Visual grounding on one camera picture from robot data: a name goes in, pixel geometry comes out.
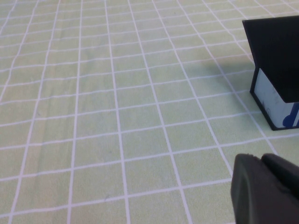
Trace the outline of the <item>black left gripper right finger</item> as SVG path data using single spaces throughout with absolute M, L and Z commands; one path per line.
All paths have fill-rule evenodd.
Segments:
M 295 198 L 299 198 L 299 167 L 275 155 L 264 154 L 261 161 Z

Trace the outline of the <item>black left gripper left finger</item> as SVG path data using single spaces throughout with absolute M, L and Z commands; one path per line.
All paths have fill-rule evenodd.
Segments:
M 237 224 L 299 222 L 299 199 L 253 155 L 235 157 L 231 199 Z

